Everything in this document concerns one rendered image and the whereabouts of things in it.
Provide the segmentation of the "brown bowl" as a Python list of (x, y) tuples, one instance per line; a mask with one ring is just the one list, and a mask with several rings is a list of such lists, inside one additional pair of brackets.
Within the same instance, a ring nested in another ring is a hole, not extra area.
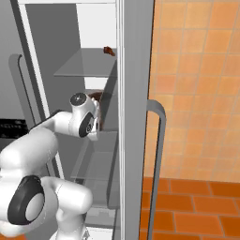
[(94, 101), (95, 105), (97, 106), (99, 130), (102, 130), (103, 122), (102, 122), (101, 109), (100, 109), (100, 100), (101, 100), (102, 92), (101, 91), (92, 92), (92, 93), (89, 93), (88, 96)]

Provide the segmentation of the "glass fridge shelf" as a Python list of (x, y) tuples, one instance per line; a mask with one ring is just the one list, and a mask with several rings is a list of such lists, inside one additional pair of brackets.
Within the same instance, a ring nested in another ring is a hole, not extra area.
[(117, 55), (111, 56), (102, 49), (79, 49), (55, 73), (60, 77), (109, 77)]
[(72, 179), (107, 181), (117, 153), (117, 131), (101, 131), (95, 142), (86, 138), (70, 177)]

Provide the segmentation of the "grey fridge body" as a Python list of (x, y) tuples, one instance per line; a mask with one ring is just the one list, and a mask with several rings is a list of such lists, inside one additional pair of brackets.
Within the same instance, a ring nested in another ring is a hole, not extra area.
[[(109, 77), (54, 75), (79, 49), (109, 46), (117, 55), (116, 0), (21, 0), (21, 4), (26, 6), (50, 115), (70, 111), (69, 99), (77, 92), (88, 95), (101, 91), (103, 128), (99, 133), (118, 132), (117, 60)], [(107, 181), (70, 177), (86, 138), (58, 135), (56, 173), (92, 190), (94, 202), (85, 216), (91, 236), (95, 240), (121, 240), (119, 137)]]

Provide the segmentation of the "small brown food item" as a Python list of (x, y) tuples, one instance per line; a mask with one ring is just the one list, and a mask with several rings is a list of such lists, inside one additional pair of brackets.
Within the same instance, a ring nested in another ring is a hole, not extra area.
[(106, 53), (106, 54), (109, 54), (111, 56), (115, 56), (115, 53), (113, 52), (113, 49), (109, 46), (104, 47), (103, 52)]

